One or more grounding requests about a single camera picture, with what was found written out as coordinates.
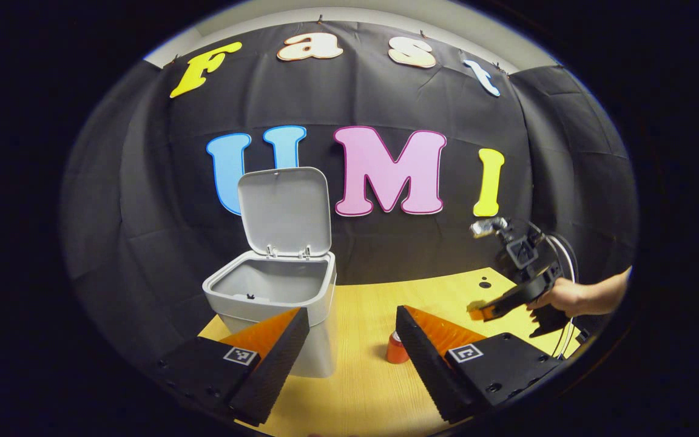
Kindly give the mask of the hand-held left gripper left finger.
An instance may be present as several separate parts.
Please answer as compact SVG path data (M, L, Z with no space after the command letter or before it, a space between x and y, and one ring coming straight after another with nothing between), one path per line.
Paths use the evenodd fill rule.
M197 336L155 363L155 380L187 407L258 426L270 412L309 334L298 307L221 340Z

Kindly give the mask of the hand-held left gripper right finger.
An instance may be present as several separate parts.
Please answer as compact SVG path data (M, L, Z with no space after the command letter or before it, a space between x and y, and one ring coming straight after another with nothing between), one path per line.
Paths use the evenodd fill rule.
M411 305L397 307L396 333L450 424L522 396L561 364L514 334L486 337Z

